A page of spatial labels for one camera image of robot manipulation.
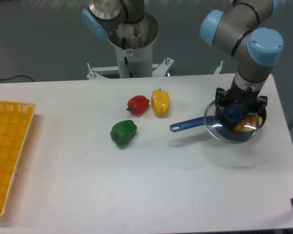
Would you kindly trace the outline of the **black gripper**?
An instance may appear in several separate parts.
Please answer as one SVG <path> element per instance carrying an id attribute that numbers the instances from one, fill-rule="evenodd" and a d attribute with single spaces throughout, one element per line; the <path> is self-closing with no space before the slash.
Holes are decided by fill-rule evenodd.
<path id="1" fill-rule="evenodd" d="M 261 117 L 266 117 L 266 106 L 268 104 L 267 96 L 259 96 L 260 91 L 251 91 L 240 89 L 235 81 L 232 81 L 228 90 L 218 87 L 215 94 L 215 113 L 223 115 L 227 110 L 229 103 L 235 102 L 239 105 L 247 105 L 252 113 L 257 113 Z"/>

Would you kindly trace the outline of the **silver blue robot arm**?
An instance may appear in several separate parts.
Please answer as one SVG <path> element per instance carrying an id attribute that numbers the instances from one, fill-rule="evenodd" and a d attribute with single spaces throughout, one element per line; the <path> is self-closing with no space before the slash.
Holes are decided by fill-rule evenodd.
<path id="1" fill-rule="evenodd" d="M 259 92 L 280 59 L 284 41 L 277 31 L 260 24 L 279 5 L 278 0 L 234 0 L 229 12 L 213 10 L 204 18 L 202 39 L 239 62 L 231 87 L 217 90 L 217 106 L 236 103 L 246 112 L 265 115 L 267 98 Z M 82 18 L 93 34 L 114 46 L 122 78 L 152 76 L 152 46 L 159 26 L 145 11 L 144 1 L 92 0 Z"/>

